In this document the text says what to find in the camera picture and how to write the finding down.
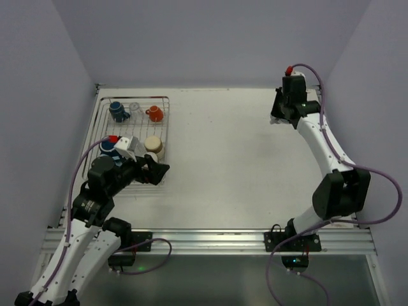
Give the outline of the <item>dark blue mug front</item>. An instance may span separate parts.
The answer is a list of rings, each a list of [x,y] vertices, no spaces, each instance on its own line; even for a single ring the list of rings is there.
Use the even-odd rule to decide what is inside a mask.
[[[114,143],[109,141],[103,141],[99,144],[99,151],[102,155],[113,157],[116,155]]]

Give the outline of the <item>light blue cup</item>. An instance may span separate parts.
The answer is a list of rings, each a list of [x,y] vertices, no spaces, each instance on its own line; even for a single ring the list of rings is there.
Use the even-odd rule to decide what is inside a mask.
[[[121,156],[113,156],[112,159],[114,160],[116,166],[121,166],[123,163],[123,158]]]

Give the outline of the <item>black controller box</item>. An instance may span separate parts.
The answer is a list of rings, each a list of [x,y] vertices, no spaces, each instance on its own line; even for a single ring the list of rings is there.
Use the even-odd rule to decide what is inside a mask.
[[[136,256],[134,254],[114,254],[108,258],[108,266],[111,268],[133,266],[135,260]]]
[[[282,264],[284,267],[295,273],[303,273],[309,267],[309,257],[303,256],[282,256]]]

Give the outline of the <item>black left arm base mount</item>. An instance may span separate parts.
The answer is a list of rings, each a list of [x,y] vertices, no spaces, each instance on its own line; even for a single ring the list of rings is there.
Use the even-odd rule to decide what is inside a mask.
[[[150,252],[152,242],[148,242],[153,238],[151,231],[132,231],[125,242],[120,246],[119,250],[124,252]]]

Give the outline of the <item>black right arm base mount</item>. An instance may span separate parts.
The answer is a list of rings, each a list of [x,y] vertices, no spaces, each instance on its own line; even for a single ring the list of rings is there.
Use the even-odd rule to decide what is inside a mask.
[[[289,238],[286,232],[275,224],[269,231],[263,233],[265,251],[272,252],[321,252],[321,242],[317,234]]]

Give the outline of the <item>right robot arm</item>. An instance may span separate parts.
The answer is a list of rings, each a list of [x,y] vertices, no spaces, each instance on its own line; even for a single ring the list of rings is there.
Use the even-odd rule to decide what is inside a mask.
[[[276,90],[271,118],[292,125],[303,137],[318,163],[322,181],[312,194],[311,206],[290,219],[284,231],[271,234],[274,244],[299,233],[310,237],[316,232],[315,225],[359,212],[365,204],[370,173],[354,168],[337,141],[327,144],[325,136],[331,131],[320,111],[318,101],[307,99],[305,77],[301,73],[285,73],[282,86]]]

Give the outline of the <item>black left controller box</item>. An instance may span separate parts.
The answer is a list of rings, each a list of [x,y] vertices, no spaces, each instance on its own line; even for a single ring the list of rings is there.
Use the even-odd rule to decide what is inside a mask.
[[[114,254],[108,258],[108,266],[111,268],[133,266],[135,260],[136,256],[134,254]]]

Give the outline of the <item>black right controller box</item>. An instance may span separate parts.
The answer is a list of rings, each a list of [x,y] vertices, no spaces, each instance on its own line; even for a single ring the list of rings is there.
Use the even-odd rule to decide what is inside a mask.
[[[295,273],[303,273],[309,267],[309,257],[303,256],[282,256],[282,264],[284,267]]]

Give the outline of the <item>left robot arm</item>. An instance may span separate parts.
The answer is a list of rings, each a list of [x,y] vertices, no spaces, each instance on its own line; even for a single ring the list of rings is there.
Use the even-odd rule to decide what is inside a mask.
[[[130,183],[158,185],[170,169],[146,154],[117,166],[110,156],[93,160],[67,213],[61,241],[36,284],[19,293],[15,305],[79,305],[98,270],[115,251],[133,249],[131,225],[109,217],[113,198]]]

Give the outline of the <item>dark blue mug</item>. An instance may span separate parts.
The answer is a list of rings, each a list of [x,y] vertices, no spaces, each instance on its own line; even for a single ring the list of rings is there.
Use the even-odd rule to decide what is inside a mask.
[[[130,118],[130,114],[125,110],[124,105],[118,101],[110,103],[109,112],[112,119],[117,123],[122,123]]]
[[[116,155],[114,143],[109,141],[103,141],[99,144],[99,151],[102,155],[113,157]]]

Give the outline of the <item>aluminium frame rail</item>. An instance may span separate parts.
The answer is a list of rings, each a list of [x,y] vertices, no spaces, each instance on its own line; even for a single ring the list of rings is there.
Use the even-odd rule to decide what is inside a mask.
[[[152,229],[151,237],[172,244],[173,255],[267,255],[264,229]],[[368,229],[328,228],[318,232],[322,250],[312,255],[374,255]]]

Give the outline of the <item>orange ceramic cup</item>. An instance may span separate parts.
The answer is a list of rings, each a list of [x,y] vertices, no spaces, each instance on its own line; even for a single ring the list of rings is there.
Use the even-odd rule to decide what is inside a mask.
[[[160,107],[153,105],[145,111],[152,122],[161,122],[164,119],[164,113]]]

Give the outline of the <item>dark blue mug rear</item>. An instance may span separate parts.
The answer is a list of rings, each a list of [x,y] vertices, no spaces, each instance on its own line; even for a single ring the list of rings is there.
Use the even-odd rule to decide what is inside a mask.
[[[117,123],[122,123],[130,118],[130,114],[125,110],[124,105],[118,101],[110,103],[109,112],[112,119]]]

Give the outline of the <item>clear glass cup rear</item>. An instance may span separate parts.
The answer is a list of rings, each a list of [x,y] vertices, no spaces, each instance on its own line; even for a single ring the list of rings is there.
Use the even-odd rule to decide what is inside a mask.
[[[130,118],[135,124],[141,124],[143,122],[144,111],[137,102],[129,104]]]

